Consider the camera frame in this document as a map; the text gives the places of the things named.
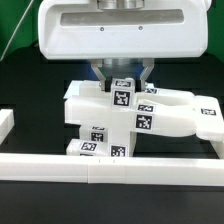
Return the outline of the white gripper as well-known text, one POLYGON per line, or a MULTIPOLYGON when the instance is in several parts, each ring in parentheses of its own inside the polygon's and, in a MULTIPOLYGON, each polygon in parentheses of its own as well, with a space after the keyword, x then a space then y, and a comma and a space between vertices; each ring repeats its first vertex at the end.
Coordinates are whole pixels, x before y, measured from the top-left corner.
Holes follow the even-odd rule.
POLYGON ((208 45, 210 0, 43 0, 38 39, 48 59, 94 59, 102 91, 112 77, 102 59, 144 58, 135 90, 144 91, 153 58, 198 57, 208 45))

